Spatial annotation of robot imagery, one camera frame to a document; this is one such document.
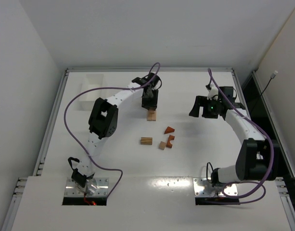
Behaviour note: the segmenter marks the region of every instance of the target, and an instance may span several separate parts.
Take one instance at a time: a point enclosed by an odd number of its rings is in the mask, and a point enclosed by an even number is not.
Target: brown block
[[[159,149],[164,150],[166,147],[167,143],[166,142],[160,142],[159,144]]]
[[[168,140],[167,140],[167,147],[168,148],[172,148],[172,144],[171,144],[171,141],[173,141],[175,139],[175,136],[172,136],[172,135],[170,135],[169,137],[168,137]]]
[[[147,112],[147,121],[156,121],[157,119],[157,112],[156,110],[148,110]]]
[[[174,128],[167,127],[166,130],[165,130],[165,134],[172,133],[172,132],[174,132],[174,131],[175,131]]]
[[[153,139],[151,137],[141,137],[141,144],[152,145]]]

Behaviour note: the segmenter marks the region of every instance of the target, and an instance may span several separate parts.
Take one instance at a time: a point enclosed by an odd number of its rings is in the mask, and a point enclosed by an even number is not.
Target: wall
[[[62,73],[18,0],[0,0],[0,229],[32,174]]]
[[[295,0],[20,0],[54,60],[70,66],[233,67],[243,81]]]
[[[295,165],[295,10],[259,65],[257,75],[261,89],[274,70],[279,73],[264,96],[280,125]]]

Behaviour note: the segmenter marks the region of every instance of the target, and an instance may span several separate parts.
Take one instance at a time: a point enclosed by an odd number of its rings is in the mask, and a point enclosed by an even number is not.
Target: white container
[[[93,88],[106,87],[106,82],[104,80],[104,74],[86,74],[83,79],[81,93]],[[94,90],[80,96],[79,101],[81,107],[84,111],[91,111],[95,100],[99,97],[105,97],[106,90]]]

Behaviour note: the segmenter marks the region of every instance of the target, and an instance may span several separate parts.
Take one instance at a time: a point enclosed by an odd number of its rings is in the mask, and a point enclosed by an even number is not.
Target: red triangular block
[[[174,131],[175,131],[174,128],[167,127],[166,130],[165,130],[165,134],[172,133],[172,132],[174,132]]]

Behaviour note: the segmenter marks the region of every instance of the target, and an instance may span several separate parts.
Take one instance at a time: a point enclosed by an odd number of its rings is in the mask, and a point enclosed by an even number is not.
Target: purple cable
[[[75,101],[78,97],[80,97],[81,95],[84,95],[88,92],[91,92],[91,91],[94,91],[94,90],[104,90],[104,89],[115,89],[115,90],[138,90],[138,89],[142,89],[142,88],[145,88],[147,85],[149,85],[153,79],[156,77],[156,75],[158,74],[159,72],[159,69],[160,69],[160,63],[155,63],[152,68],[149,70],[148,72],[148,75],[151,73],[152,69],[158,65],[158,68],[157,68],[157,71],[155,72],[154,76],[147,82],[145,83],[144,85],[140,86],[140,87],[137,87],[137,88],[118,88],[118,87],[103,87],[103,88],[93,88],[93,89],[90,89],[90,90],[86,90],[82,93],[80,93],[79,95],[77,95],[76,97],[74,97],[69,103],[68,105],[66,106],[65,108],[65,111],[64,111],[64,124],[65,124],[65,127],[67,129],[67,131],[69,132],[69,134],[72,136],[72,138],[75,139],[75,141],[77,141],[77,143],[83,148],[83,150],[86,152],[86,154],[88,155],[90,161],[98,168],[102,169],[102,170],[106,170],[106,171],[118,171],[120,172],[120,176],[119,176],[119,179],[117,180],[117,182],[115,183],[114,187],[112,188],[112,190],[109,192],[107,198],[111,195],[111,193],[113,192],[113,190],[116,188],[116,186],[118,185],[118,183],[120,182],[120,180],[122,179],[123,177],[123,171],[121,169],[118,169],[118,168],[106,168],[106,167],[101,167],[100,165],[98,165],[94,160],[93,158],[90,156],[88,150],[86,149],[86,147],[84,147],[84,145],[78,140],[77,137],[75,137],[75,135],[71,132],[71,130],[69,129],[68,125],[67,125],[67,121],[66,121],[66,114],[67,114],[67,110],[69,108],[69,106],[73,103],[73,101]]]
[[[253,184],[258,184],[258,182],[255,181],[242,181],[242,182],[233,182],[234,184],[244,184],[244,183],[253,183]],[[216,205],[242,205],[242,204],[249,204],[249,203],[253,203],[256,201],[259,201],[260,199],[262,199],[265,195],[266,195],[266,188],[264,185],[262,185],[262,188],[264,190],[263,195],[261,195],[259,198],[252,200],[252,201],[243,201],[243,202],[218,202],[218,201],[208,201],[208,203],[211,204],[216,204]]]
[[[225,192],[224,192],[224,189],[228,186],[228,185],[230,185],[230,184],[232,184],[232,183],[235,183],[235,182],[230,182],[230,183],[226,183],[224,186],[223,186],[223,189],[222,189],[222,193],[226,196],[226,197],[228,197],[228,198],[230,198],[230,199],[240,199],[240,198],[245,198],[245,197],[248,197],[248,196],[250,196],[250,195],[252,195],[253,193],[255,193],[260,187],[263,187],[264,188],[264,186],[263,186],[263,183],[266,181],[266,179],[267,179],[267,177],[269,176],[269,174],[270,174],[270,172],[271,172],[271,169],[272,169],[272,164],[273,164],[273,158],[274,158],[274,152],[273,152],[273,144],[272,144],[272,141],[271,141],[271,138],[269,137],[269,135],[259,126],[259,125],[257,125],[256,123],[254,123],[252,120],[250,120],[250,119],[248,119],[247,117],[244,117],[244,115],[241,113],[241,112],[239,112],[237,109],[236,109],[236,107],[230,102],[230,100],[225,96],[225,94],[223,93],[223,91],[220,89],[220,87],[218,86],[218,84],[216,83],[216,81],[214,80],[214,77],[213,77],[213,75],[212,75],[212,73],[211,73],[211,70],[210,70],[210,68],[208,69],[208,73],[209,73],[209,76],[210,76],[210,79],[214,82],[214,84],[215,84],[215,86],[218,88],[218,91],[221,93],[221,95],[223,96],[223,98],[227,101],[227,103],[231,106],[231,108],[232,109],[234,109],[234,111],[236,111],[241,117],[243,117],[246,121],[248,121],[250,124],[252,124],[254,127],[256,127],[265,137],[266,137],[266,139],[268,140],[268,143],[269,143],[269,145],[270,145],[270,161],[269,161],[269,166],[268,166],[268,168],[267,168],[267,171],[266,171],[266,173],[265,173],[265,175],[264,175],[264,177],[263,177],[263,179],[259,182],[259,183],[257,183],[257,186],[254,188],[254,189],[252,189],[250,192],[247,192],[246,194],[244,194],[244,195],[240,195],[240,196],[230,196],[230,195],[227,195]]]

